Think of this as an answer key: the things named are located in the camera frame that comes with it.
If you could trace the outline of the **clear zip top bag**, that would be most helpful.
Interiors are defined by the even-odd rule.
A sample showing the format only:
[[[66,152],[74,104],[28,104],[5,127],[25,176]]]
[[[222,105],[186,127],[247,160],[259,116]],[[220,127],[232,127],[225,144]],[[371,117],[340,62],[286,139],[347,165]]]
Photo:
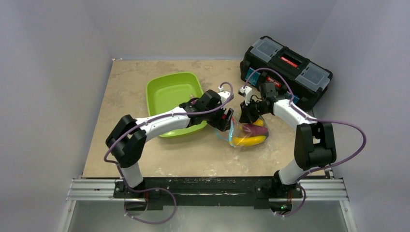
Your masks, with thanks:
[[[262,116],[253,123],[239,123],[236,116],[232,116],[226,131],[214,129],[216,136],[229,143],[232,147],[250,147],[265,142],[269,137],[269,128]]]

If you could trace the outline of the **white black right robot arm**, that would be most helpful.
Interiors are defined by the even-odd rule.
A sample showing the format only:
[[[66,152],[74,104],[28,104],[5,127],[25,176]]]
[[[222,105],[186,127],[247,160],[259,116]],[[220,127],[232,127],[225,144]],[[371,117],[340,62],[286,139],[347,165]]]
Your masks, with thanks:
[[[286,122],[295,131],[294,159],[276,171],[271,184],[272,192],[284,196],[296,187],[297,181],[315,168],[323,168],[336,161],[337,152],[331,123],[318,122],[302,111],[292,100],[279,96],[273,83],[263,83],[261,98],[252,99],[252,88],[238,91],[244,97],[240,104],[240,123],[253,123],[264,114],[272,114]]]

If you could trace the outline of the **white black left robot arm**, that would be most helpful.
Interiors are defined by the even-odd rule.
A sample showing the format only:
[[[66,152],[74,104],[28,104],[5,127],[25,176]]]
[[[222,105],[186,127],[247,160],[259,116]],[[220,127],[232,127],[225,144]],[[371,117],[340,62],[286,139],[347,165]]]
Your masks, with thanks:
[[[199,98],[191,98],[174,109],[158,115],[133,118],[123,116],[108,135],[108,153],[115,157],[121,177],[127,183],[125,191],[133,198],[144,193],[143,176],[138,164],[146,142],[165,133],[190,128],[206,122],[219,131],[231,125],[233,109],[225,105],[232,100],[231,92],[206,91]]]

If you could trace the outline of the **purple fake eggplant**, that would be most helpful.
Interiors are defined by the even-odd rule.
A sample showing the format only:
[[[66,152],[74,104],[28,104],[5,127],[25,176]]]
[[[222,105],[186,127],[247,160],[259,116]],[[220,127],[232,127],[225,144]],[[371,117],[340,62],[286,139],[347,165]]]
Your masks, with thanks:
[[[254,124],[242,124],[241,130],[249,136],[260,136],[268,133],[268,128]]]

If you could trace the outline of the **yellow fake banana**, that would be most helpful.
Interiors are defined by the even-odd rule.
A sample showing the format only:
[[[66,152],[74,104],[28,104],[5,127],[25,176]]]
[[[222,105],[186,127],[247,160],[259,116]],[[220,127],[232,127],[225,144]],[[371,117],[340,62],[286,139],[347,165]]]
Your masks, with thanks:
[[[234,147],[249,147],[259,145],[269,137],[269,132],[265,135],[249,136],[247,133],[241,130],[242,124],[246,123],[240,123],[238,125],[235,125],[232,131],[232,135],[229,135],[229,142]],[[268,128],[261,118],[259,118],[256,122],[251,124]]]

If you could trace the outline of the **black toolbox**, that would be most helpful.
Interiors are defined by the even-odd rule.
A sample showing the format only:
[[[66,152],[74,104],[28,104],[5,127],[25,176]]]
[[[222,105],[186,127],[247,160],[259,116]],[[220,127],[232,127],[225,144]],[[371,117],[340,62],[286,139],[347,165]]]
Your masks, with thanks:
[[[239,65],[241,80],[258,87],[272,82],[278,92],[294,94],[293,102],[310,111],[333,79],[330,70],[280,44],[269,36],[260,37],[244,54]]]

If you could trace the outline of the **green plastic tray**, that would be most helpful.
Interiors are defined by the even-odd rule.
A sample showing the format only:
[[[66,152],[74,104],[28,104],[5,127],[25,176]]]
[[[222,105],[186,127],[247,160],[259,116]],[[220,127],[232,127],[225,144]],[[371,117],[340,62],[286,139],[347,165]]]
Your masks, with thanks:
[[[150,80],[146,85],[146,105],[149,116],[168,112],[191,97],[203,95],[197,76],[178,72]]]

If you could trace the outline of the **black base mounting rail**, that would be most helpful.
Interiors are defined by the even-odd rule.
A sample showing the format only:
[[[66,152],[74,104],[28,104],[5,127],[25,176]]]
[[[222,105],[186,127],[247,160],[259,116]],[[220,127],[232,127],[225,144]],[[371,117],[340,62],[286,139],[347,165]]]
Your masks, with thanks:
[[[228,177],[146,177],[129,190],[122,180],[115,181],[113,197],[126,201],[142,200],[148,210],[164,206],[236,206],[289,212],[294,201],[303,198],[296,185],[287,192],[273,192],[273,176]]]

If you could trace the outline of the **aluminium frame rail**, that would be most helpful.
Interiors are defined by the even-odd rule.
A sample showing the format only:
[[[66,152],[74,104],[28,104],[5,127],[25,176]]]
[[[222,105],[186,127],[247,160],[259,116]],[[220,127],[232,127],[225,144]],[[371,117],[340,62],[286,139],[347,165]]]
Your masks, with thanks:
[[[310,177],[283,185],[273,177],[147,177],[135,190],[120,179],[74,179],[66,198],[59,231],[69,230],[77,203],[81,201],[147,203],[148,210],[164,206],[249,206],[289,214],[308,201],[337,202],[350,232],[357,231],[344,181],[333,177]]]

